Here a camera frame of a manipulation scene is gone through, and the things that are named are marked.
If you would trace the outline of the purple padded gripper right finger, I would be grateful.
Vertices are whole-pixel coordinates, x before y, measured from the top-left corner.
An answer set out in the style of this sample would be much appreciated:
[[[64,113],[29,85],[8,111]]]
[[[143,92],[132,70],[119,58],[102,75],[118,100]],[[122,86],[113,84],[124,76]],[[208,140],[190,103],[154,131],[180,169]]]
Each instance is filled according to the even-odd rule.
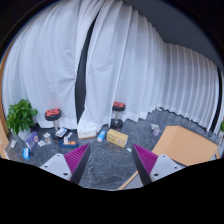
[[[182,169],[182,166],[167,155],[156,155],[137,144],[132,145],[132,156],[143,185],[148,185]]]

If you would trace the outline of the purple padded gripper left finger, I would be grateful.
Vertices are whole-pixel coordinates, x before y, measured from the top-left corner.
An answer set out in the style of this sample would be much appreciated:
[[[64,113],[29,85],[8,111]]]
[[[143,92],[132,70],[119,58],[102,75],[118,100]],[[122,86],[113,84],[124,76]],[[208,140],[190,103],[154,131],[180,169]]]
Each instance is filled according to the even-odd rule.
[[[79,184],[90,154],[91,146],[87,143],[65,155],[55,154],[41,166],[41,169],[75,184]]]

